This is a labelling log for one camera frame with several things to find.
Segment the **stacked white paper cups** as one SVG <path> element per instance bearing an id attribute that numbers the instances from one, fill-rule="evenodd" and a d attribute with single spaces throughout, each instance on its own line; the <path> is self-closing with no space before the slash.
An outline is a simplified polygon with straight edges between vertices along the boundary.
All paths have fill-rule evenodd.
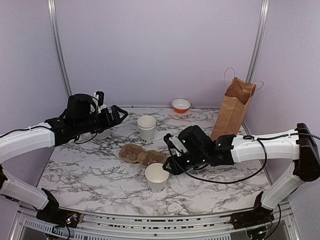
<path id="1" fill-rule="evenodd" d="M 143 143 L 150 144 L 153 141 L 156 123 L 156 119 L 151 115 L 143 115 L 137 119 L 137 126 Z"/>

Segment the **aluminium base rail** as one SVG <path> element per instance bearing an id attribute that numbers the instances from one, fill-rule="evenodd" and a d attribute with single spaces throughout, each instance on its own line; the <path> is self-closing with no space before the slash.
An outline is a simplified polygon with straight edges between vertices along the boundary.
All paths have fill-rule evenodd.
<path id="1" fill-rule="evenodd" d="M 283 201 L 273 220 L 239 226 L 238 211 L 201 215 L 143 216 L 80 211 L 76 227 L 38 219 L 32 207 L 21 204 L 10 240 L 299 240 L 293 213 Z"/>

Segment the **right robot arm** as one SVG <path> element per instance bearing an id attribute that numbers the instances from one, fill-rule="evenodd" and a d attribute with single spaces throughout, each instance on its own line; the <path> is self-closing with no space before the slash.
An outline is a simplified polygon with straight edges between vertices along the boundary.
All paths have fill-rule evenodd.
<path id="1" fill-rule="evenodd" d="M 253 227 L 274 220 L 273 210 L 288 195 L 306 182 L 320 177 L 320 155 L 317 136 L 305 123 L 282 133 L 265 135 L 221 135 L 211 140 L 198 126 L 185 128 L 179 135 L 170 133 L 163 138 L 171 153 L 163 169 L 172 175 L 201 167 L 231 166 L 255 160 L 288 159 L 287 170 L 271 187 L 258 194 L 253 209 L 233 213 L 234 229 Z"/>

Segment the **aluminium frame post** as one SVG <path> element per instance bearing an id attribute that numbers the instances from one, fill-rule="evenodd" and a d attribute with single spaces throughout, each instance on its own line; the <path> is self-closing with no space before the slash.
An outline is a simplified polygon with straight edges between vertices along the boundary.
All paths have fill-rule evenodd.
<path id="1" fill-rule="evenodd" d="M 59 70 L 62 77 L 62 84 L 65 90 L 66 96 L 67 98 L 69 98 L 70 96 L 73 95 L 73 91 L 72 91 L 71 83 L 69 80 L 65 58 L 63 54 L 63 47 L 61 43 L 59 24 L 58 24 L 58 16 L 56 11 L 56 1 L 48 0 L 47 6 L 48 6 L 48 13 L 49 13 L 55 52 L 57 55 L 57 62 L 58 62 Z"/>
<path id="2" fill-rule="evenodd" d="M 251 83 L 254 77 L 255 68 L 258 62 L 259 54 L 262 48 L 264 35 L 266 31 L 269 7 L 270 7 L 270 0 L 261 1 L 261 8 L 260 8 L 255 42 L 253 46 L 253 52 L 251 55 L 248 71 L 245 78 L 245 81 L 247 83 Z"/>

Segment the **right aluminium frame post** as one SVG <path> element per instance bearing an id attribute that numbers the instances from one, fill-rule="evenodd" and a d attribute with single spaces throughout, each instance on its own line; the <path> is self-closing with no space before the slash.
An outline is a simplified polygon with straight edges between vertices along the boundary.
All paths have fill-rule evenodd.
<path id="1" fill-rule="evenodd" d="M 261 1 L 261 8 L 260 8 L 255 42 L 253 46 L 253 52 L 251 55 L 248 71 L 245 78 L 245 81 L 247 83 L 251 83 L 254 77 L 255 68 L 258 62 L 259 54 L 262 48 L 264 35 L 266 31 L 269 7 L 270 7 L 270 0 Z"/>

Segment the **white cylindrical straw holder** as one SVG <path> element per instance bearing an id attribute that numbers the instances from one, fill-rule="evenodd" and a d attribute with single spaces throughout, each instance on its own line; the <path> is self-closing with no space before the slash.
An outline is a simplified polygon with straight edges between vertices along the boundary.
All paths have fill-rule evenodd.
<path id="1" fill-rule="evenodd" d="M 98 133 L 97 136 L 95 137 L 97 140 L 104 140 L 107 137 L 109 137 L 111 134 L 111 130 L 110 129 L 106 129 L 101 133 Z"/>

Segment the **orange and white bowl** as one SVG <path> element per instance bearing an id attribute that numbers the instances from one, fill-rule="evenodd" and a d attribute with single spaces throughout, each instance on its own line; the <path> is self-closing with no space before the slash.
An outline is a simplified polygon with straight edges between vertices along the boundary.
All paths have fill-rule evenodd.
<path id="1" fill-rule="evenodd" d="M 184 114 L 191 107 L 191 103 L 186 99 L 177 98 L 171 102 L 171 106 L 172 106 L 174 112 L 176 112 L 178 114 Z"/>

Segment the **left aluminium frame post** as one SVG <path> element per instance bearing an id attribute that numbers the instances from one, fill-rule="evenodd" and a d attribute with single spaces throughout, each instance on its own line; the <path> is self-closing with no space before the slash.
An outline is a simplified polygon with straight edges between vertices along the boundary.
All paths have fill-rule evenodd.
<path id="1" fill-rule="evenodd" d="M 67 98 L 69 98 L 70 96 L 73 95 L 73 91 L 72 91 L 71 83 L 69 80 L 65 58 L 63 54 L 63 47 L 61 43 L 59 24 L 58 24 L 58 16 L 56 11 L 56 1 L 48 0 L 47 6 L 48 6 L 48 13 L 49 13 L 55 52 L 57 55 L 57 62 L 58 62 L 59 70 L 62 77 L 62 84 L 65 90 L 66 96 Z"/>

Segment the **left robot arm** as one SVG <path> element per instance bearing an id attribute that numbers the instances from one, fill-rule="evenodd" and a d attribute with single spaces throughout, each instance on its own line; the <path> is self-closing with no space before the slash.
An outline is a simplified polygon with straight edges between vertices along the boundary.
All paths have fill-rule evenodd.
<path id="1" fill-rule="evenodd" d="M 70 141 L 77 143 L 83 134 L 97 136 L 121 124 L 127 116 L 128 112 L 116 105 L 107 108 L 102 91 L 94 95 L 71 95 L 60 116 L 1 135 L 0 162 L 38 149 L 58 147 Z M 3 168 L 0 170 L 0 194 L 9 200 L 33 206 L 39 220 L 69 228 L 76 228 L 80 222 L 81 214 L 61 209 L 49 190 L 34 187 Z"/>

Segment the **brown paper bag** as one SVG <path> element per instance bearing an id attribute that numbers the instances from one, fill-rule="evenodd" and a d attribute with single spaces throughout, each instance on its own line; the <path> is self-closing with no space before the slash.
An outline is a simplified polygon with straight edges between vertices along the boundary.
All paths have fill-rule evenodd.
<path id="1" fill-rule="evenodd" d="M 226 89 L 217 120 L 210 134 L 211 140 L 215 141 L 224 135 L 238 134 L 256 90 L 256 84 L 233 77 Z"/>

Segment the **brown cardboard cup carrier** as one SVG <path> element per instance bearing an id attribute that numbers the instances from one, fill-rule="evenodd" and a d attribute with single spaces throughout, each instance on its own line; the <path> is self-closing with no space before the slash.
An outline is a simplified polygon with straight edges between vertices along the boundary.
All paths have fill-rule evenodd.
<path id="1" fill-rule="evenodd" d="M 163 153 L 155 150 L 145 150 L 136 144 L 124 145 L 118 155 L 121 160 L 131 164 L 139 163 L 145 169 L 154 163 L 164 164 L 167 160 Z"/>

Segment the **white paper cup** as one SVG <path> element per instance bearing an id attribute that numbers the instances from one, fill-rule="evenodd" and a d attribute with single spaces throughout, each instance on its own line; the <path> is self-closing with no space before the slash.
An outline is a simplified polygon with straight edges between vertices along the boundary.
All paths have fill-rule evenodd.
<path id="1" fill-rule="evenodd" d="M 145 169 L 147 184 L 153 193 L 160 193 L 166 187 L 170 173 L 163 166 L 163 163 L 153 163 Z"/>

